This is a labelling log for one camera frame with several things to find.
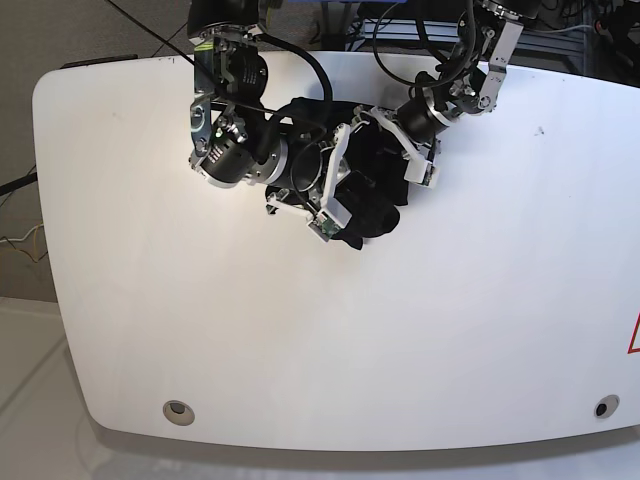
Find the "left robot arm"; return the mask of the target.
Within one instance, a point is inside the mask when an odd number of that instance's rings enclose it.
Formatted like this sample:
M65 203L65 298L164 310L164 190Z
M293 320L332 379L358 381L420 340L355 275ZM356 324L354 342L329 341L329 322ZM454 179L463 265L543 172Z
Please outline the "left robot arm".
M507 66L524 30L522 19L533 19L539 1L468 1L457 22L458 41L444 56L428 37L423 3L415 4L415 25L420 44L439 61L436 77L426 71L407 80L393 73L378 53L377 40L391 5L376 20L371 47L379 68L392 80L409 88L410 98L394 111L376 116L381 127L397 136L409 156L419 145L429 147L433 160L437 135L463 114L481 115L494 110Z

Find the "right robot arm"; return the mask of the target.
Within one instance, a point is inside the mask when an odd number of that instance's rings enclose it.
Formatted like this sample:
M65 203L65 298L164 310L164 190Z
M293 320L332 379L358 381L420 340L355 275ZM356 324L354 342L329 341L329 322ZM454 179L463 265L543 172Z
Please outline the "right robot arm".
M333 237L351 212L337 198L350 168L344 154L352 104L337 102L323 67L305 50L267 32L274 1L194 1L187 33L194 44L194 101L190 107L191 168L210 184L265 186L267 211L289 211ZM277 110L262 96L269 81L265 42L303 59L322 97L296 97Z

